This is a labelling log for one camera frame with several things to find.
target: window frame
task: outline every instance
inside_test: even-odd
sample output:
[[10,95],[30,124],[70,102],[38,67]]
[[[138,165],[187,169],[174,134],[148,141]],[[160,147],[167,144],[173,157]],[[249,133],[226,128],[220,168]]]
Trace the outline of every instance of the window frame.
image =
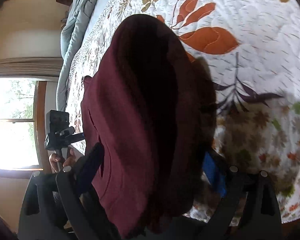
[[0,177],[13,179],[29,179],[33,171],[45,171],[52,173],[48,151],[44,148],[45,141],[45,95],[47,82],[37,81],[34,90],[33,118],[32,119],[1,119],[2,122],[33,122],[34,141],[39,165],[33,165],[22,169],[0,169]]

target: window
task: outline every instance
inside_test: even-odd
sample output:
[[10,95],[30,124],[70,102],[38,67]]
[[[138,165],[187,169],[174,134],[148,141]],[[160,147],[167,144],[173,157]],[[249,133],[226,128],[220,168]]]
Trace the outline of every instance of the window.
[[35,128],[38,83],[0,79],[0,169],[42,167]]

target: bedspread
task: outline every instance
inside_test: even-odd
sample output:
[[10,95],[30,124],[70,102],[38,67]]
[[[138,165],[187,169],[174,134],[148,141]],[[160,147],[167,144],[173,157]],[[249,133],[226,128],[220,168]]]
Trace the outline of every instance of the bedspread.
[[[298,219],[300,7],[296,0],[110,0],[72,62],[66,111],[77,132],[82,131],[84,76],[98,71],[118,25],[137,13],[164,22],[191,60],[208,62],[218,101],[212,147],[242,171],[266,170],[275,184],[282,222]],[[85,142],[75,147],[84,153]],[[220,196],[210,190],[204,174],[202,179],[205,189],[185,215],[207,222]],[[238,224],[244,201],[232,225]]]

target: light blue blanket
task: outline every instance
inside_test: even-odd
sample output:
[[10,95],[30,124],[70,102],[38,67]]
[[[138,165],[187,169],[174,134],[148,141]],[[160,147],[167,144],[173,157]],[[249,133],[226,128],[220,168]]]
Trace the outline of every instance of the light blue blanket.
[[61,32],[61,55],[63,66],[57,87],[57,110],[65,111],[67,79],[74,55],[80,49],[89,20],[97,0],[73,0],[66,26]]

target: person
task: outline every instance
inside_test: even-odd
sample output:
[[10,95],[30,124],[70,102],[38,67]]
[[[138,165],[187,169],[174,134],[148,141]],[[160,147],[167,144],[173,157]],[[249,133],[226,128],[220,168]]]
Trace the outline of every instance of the person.
[[78,151],[76,153],[76,150],[74,148],[71,148],[70,146],[68,147],[68,154],[67,154],[67,159],[65,160],[62,156],[59,156],[56,153],[53,153],[49,156],[49,162],[51,167],[55,172],[58,172],[58,162],[62,163],[63,167],[65,166],[73,166],[78,157],[78,155],[81,155]]

